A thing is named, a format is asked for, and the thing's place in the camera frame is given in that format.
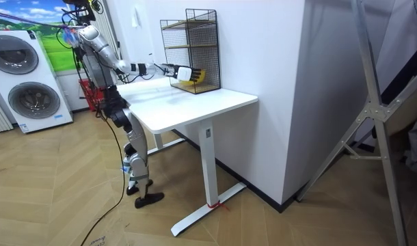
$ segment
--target red container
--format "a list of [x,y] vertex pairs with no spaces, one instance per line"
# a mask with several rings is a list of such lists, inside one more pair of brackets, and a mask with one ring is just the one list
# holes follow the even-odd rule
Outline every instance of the red container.
[[94,88],[92,90],[90,88],[90,82],[88,79],[79,80],[79,85],[83,89],[85,99],[87,99],[88,107],[92,112],[96,111],[96,106],[102,102],[104,99],[104,94],[98,88]]

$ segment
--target washing machine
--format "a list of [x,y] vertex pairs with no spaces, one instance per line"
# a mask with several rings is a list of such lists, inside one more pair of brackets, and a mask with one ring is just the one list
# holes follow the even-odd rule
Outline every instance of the washing machine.
[[66,97],[33,31],[0,31],[0,93],[24,133],[72,122]]

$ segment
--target wooden floor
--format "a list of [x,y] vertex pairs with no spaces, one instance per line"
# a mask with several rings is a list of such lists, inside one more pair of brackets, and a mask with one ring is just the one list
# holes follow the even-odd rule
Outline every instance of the wooden floor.
[[[0,246],[80,245],[118,201],[119,168],[111,131],[90,112],[47,131],[0,133]],[[343,157],[282,214],[246,189],[226,202],[230,211],[218,208],[178,238],[170,228],[205,204],[200,154],[181,143],[150,157],[150,175],[150,190],[164,192],[164,200],[136,210],[137,194],[125,195],[86,245],[396,245],[380,162]],[[237,182],[222,169],[217,175],[219,192]],[[417,246],[417,174],[399,167],[398,179],[410,245]]]

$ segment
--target yellow object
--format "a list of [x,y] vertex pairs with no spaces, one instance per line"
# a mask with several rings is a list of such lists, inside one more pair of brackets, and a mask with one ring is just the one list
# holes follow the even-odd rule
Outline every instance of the yellow object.
[[186,86],[191,86],[191,85],[197,85],[201,82],[204,81],[204,77],[206,76],[206,70],[202,69],[201,70],[201,75],[196,79],[196,82],[193,81],[180,81],[180,84],[182,85],[186,85]]

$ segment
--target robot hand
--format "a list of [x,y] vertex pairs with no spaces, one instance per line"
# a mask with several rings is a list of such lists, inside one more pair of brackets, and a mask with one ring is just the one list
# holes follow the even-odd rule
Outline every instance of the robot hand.
[[202,70],[199,68],[190,68],[188,66],[179,66],[174,64],[163,65],[173,68],[174,74],[171,77],[174,77],[175,79],[196,82],[201,78]]

